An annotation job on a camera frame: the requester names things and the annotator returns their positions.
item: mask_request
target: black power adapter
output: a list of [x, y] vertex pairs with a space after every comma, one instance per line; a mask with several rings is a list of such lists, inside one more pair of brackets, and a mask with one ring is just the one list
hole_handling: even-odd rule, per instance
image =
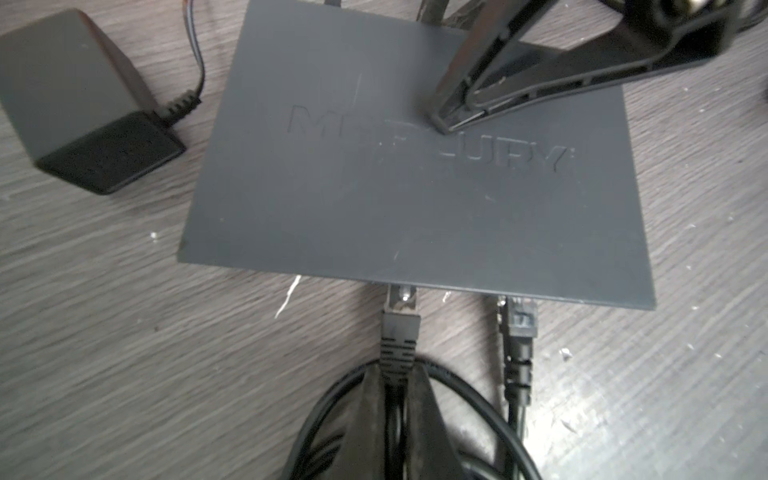
[[35, 166], [96, 194], [184, 152], [170, 126], [200, 103], [203, 79], [199, 91], [160, 106], [131, 61], [75, 9], [0, 36], [0, 103]]

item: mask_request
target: gray wood grain surface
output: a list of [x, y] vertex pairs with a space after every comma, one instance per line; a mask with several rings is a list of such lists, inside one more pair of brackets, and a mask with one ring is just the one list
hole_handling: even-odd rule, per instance
[[[197, 75], [179, 4], [0, 0], [0, 33], [78, 6], [164, 101]], [[175, 260], [246, 6], [197, 0], [208, 81], [179, 124], [189, 151], [111, 197], [35, 170], [0, 111], [0, 478], [275, 478], [322, 391], [377, 354], [381, 287], [304, 278], [276, 319], [291, 276]], [[345, 6], [414, 18], [419, 2]], [[561, 0], [526, 39], [564, 47], [616, 21]], [[766, 477], [767, 51], [768, 22], [624, 88], [658, 308], [541, 303], [526, 445], [545, 478]], [[499, 404], [487, 301], [423, 300], [419, 350]], [[439, 397], [460, 442], [492, 452]]]

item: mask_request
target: power cord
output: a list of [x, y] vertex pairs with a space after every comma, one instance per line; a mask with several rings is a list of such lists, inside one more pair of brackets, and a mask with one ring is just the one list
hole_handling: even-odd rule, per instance
[[[603, 5], [624, 14], [624, 0], [598, 0]], [[768, 17], [768, 0], [760, 0], [760, 3], [752, 9], [746, 17], [741, 19], [738, 32], [747, 31], [756, 27], [759, 23]]]
[[200, 95], [203, 93], [203, 86], [205, 85], [205, 64], [194, 29], [193, 4], [194, 0], [182, 0], [184, 27], [187, 29], [187, 38], [189, 38], [192, 47], [192, 54], [197, 62], [197, 67], [200, 69], [200, 80], [194, 90], [185, 91], [155, 111], [160, 120], [168, 127], [186, 117], [202, 102]]
[[[350, 370], [333, 384], [315, 404], [312, 412], [307, 416], [299, 435], [296, 437], [296, 441], [293, 443], [288, 460], [280, 475], [280, 480], [312, 480], [331, 466], [336, 453], [341, 448], [343, 434], [334, 435], [325, 442], [321, 442], [315, 448], [312, 448], [315, 435], [320, 430], [320, 426], [333, 406], [362, 382], [368, 367], [376, 362], [378, 361], [368, 362]], [[415, 363], [422, 365], [430, 378], [442, 383], [462, 397], [488, 423], [502, 440], [510, 456], [518, 466], [520, 473], [522, 473], [526, 480], [541, 480], [541, 475], [536, 469], [536, 465], [528, 451], [525, 450], [520, 438], [477, 390], [473, 389], [455, 373], [436, 363], [425, 359], [417, 359]], [[402, 421], [402, 415], [389, 415], [388, 418], [393, 419], [394, 422]], [[401, 430], [402, 426], [394, 425], [392, 429], [395, 431]], [[463, 452], [459, 453], [459, 458], [464, 470], [475, 480], [508, 480], [508, 477], [505, 477], [504, 474], [479, 458]]]

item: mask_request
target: embossed logo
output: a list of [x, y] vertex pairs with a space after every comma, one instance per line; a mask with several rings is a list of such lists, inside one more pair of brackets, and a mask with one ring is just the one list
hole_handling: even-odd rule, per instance
[[376, 120], [335, 111], [326, 111], [313, 117], [309, 109], [301, 105], [291, 108], [288, 133], [312, 139], [354, 142], [380, 153], [427, 154], [523, 171], [545, 167], [557, 173], [564, 161], [572, 161], [576, 155], [573, 147], [554, 145], [544, 148], [537, 141], [465, 132], [445, 136], [405, 121]]

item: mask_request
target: adapter cable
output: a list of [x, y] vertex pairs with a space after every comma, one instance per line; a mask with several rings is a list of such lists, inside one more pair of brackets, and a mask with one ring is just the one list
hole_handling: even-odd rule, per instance
[[181, 3], [184, 12], [184, 26], [187, 29], [187, 38], [189, 38], [192, 55], [194, 55], [194, 59], [197, 62], [197, 67], [200, 69], [200, 80], [197, 82], [194, 90], [185, 91], [155, 111], [155, 114], [167, 127], [177, 123], [197, 108], [202, 102], [200, 94], [203, 93], [203, 86], [205, 85], [205, 64], [203, 63], [203, 54], [200, 52], [200, 45], [197, 43], [197, 33], [194, 29], [194, 0], [182, 0]]

